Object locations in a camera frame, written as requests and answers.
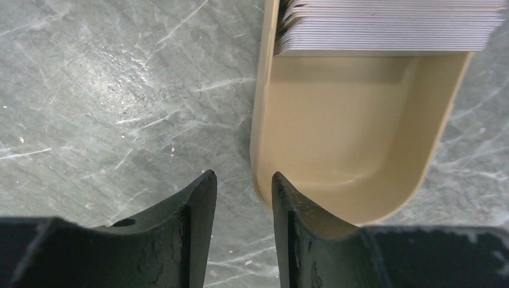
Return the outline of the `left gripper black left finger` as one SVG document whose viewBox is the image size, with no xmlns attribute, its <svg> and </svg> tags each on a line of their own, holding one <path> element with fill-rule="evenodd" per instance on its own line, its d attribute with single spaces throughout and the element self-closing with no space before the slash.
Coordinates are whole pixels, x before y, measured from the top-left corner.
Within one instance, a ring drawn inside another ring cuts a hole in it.
<svg viewBox="0 0 509 288">
<path fill-rule="evenodd" d="M 217 199 L 207 170 L 111 226 L 1 218 L 2 287 L 202 287 Z"/>
</svg>

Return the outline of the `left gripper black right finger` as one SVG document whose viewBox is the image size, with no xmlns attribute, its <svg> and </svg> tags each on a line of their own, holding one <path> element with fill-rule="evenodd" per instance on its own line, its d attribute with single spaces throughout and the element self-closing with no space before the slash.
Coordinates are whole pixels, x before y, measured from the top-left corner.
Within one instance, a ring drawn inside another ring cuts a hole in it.
<svg viewBox="0 0 509 288">
<path fill-rule="evenodd" d="M 282 287 L 507 287 L 508 232 L 489 226 L 364 226 L 272 178 Z"/>
</svg>

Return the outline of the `beige plastic tray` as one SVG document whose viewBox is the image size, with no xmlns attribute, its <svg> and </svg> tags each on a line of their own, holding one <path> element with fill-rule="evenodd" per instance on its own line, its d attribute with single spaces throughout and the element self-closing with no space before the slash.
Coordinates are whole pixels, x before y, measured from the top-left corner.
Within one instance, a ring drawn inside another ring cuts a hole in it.
<svg viewBox="0 0 509 288">
<path fill-rule="evenodd" d="M 280 172 L 352 224 L 389 217 L 424 181 L 472 53 L 279 56 L 279 10 L 265 3 L 250 135 L 256 194 L 271 206 Z"/>
</svg>

